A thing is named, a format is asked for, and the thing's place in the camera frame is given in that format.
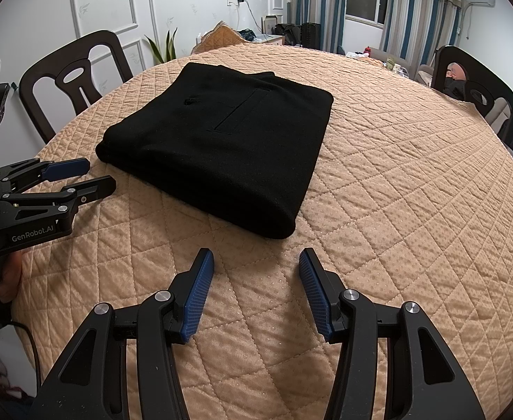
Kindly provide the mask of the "left hand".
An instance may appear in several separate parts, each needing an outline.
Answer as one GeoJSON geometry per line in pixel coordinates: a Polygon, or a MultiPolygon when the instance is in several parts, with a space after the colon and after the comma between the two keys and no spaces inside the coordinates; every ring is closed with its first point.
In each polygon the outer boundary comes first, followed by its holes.
{"type": "Polygon", "coordinates": [[[22,253],[13,252],[0,258],[0,300],[4,303],[15,299],[22,276],[22,253]]]}

